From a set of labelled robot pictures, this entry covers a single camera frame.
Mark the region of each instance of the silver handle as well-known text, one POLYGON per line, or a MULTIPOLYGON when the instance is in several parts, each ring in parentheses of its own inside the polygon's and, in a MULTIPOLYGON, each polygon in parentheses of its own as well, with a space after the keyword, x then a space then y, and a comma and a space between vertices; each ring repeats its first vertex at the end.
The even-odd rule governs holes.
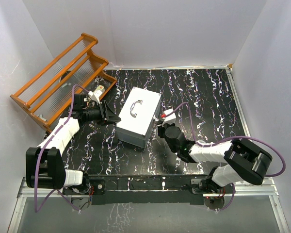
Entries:
POLYGON ((132 103, 131 107, 130 107, 130 115, 133 117, 133 118, 136 118, 137 114, 136 113, 132 113, 132 111, 134 110, 134 107, 135 107, 135 104, 139 103, 139 104, 142 104, 143 100, 137 100, 135 101, 134 103, 132 103))

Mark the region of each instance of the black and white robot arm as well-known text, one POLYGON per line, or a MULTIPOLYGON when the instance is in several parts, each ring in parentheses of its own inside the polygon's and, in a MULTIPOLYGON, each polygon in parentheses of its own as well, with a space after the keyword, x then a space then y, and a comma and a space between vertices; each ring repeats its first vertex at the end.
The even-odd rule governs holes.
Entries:
POLYGON ((36 148, 29 148, 26 152, 26 182, 28 187, 34 188, 35 170, 38 155, 46 145, 39 164, 38 188, 61 189, 66 186, 78 186, 84 183, 84 172, 65 169, 62 154, 75 135, 80 125, 87 121, 94 121, 103 126, 119 122, 119 118, 107 105, 106 101, 99 101, 95 93, 75 94, 71 117, 67 108, 52 133, 36 148))
MULTIPOLYGON (((164 112, 168 115, 173 110, 164 112)), ((219 162, 225 166, 214 167, 208 177, 198 184, 204 191, 214 191, 239 181, 260 185, 272 161, 271 155, 248 139, 236 139, 218 145, 206 144, 185 138, 175 126, 176 115, 172 114, 158 122, 159 137, 164 138, 171 151, 187 163, 219 162)))

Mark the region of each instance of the marble pattern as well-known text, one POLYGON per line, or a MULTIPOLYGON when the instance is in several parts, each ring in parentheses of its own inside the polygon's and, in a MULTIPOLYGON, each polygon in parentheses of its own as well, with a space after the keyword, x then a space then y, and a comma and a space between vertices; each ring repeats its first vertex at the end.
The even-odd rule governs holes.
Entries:
MULTIPOLYGON (((193 114, 195 135, 199 140, 215 142, 244 135, 225 69, 110 70, 116 87, 105 96, 119 114, 131 89, 136 86, 162 94, 162 110, 187 101, 193 114)), ((98 80, 90 87, 98 85, 98 80)), ((176 114, 176 125, 192 139, 187 107, 176 114)), ((114 126, 100 127, 94 122, 80 126, 63 153, 65 168, 84 169, 95 175, 173 175, 208 174, 216 163, 186 164, 170 151, 154 127, 146 148, 121 142, 114 126)))

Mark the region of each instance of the white backdrop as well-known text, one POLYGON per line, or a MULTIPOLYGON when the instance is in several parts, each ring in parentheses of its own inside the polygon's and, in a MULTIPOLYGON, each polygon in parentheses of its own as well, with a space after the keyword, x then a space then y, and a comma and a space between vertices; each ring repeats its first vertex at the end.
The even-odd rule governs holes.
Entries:
MULTIPOLYGON (((285 157, 287 170, 275 183, 291 230, 291 0, 266 3, 233 67, 252 136, 285 157)), ((269 172, 281 166, 274 155, 269 172)))
POLYGON ((43 131, 10 98, 52 56, 21 0, 0 0, 0 233, 7 232, 22 177, 25 152, 43 131))
POLYGON ((23 0, 56 57, 86 32, 112 66, 233 63, 266 0, 23 0))

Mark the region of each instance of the dish rack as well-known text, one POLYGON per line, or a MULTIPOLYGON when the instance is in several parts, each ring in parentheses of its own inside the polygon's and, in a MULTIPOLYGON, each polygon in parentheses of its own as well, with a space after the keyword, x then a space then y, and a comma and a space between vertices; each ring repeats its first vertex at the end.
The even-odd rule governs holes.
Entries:
MULTIPOLYGON (((51 125, 71 104, 72 86, 86 88, 91 83, 103 82, 102 99, 116 84, 116 78, 103 69, 108 61, 94 54, 96 37, 81 36, 58 55, 43 70, 10 97, 44 130, 51 132, 51 125)), ((75 93, 82 91, 76 88, 75 93)))

